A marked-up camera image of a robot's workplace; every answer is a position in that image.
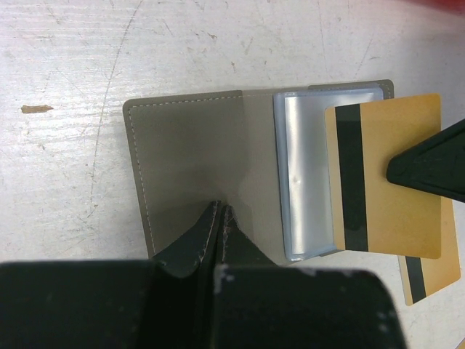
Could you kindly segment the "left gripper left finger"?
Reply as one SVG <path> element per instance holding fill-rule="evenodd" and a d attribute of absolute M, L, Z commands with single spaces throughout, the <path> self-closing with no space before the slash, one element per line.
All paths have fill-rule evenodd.
<path fill-rule="evenodd" d="M 5 262 L 3 348 L 202 348 L 221 204 L 146 260 Z"/>

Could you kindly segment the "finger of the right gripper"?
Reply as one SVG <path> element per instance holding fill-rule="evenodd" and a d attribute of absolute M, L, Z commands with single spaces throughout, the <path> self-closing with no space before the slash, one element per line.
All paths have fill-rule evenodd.
<path fill-rule="evenodd" d="M 387 180 L 464 202 L 464 120 L 394 156 Z"/>

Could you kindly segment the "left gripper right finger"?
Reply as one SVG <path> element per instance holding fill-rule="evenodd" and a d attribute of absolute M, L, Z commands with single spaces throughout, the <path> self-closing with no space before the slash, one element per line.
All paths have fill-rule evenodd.
<path fill-rule="evenodd" d="M 282 267 L 222 210 L 215 348 L 405 348 L 392 297 L 372 272 Z"/>

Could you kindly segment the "gold card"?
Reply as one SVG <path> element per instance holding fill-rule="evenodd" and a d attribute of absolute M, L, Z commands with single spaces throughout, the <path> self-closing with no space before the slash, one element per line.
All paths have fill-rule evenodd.
<path fill-rule="evenodd" d="M 399 256 L 406 305 L 414 305 L 461 277 L 453 201 L 441 199 L 441 256 L 437 259 Z"/>
<path fill-rule="evenodd" d="M 389 161 L 441 130 L 438 94 L 325 110 L 336 249 L 437 259 L 441 199 L 390 183 Z"/>

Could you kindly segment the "grey card holder wallet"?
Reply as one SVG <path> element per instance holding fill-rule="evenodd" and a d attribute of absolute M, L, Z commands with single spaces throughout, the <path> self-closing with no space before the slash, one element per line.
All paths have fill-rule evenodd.
<path fill-rule="evenodd" d="M 212 201 L 273 262 L 338 252 L 324 113 L 390 99 L 389 79 L 130 99 L 123 115 L 149 255 Z"/>

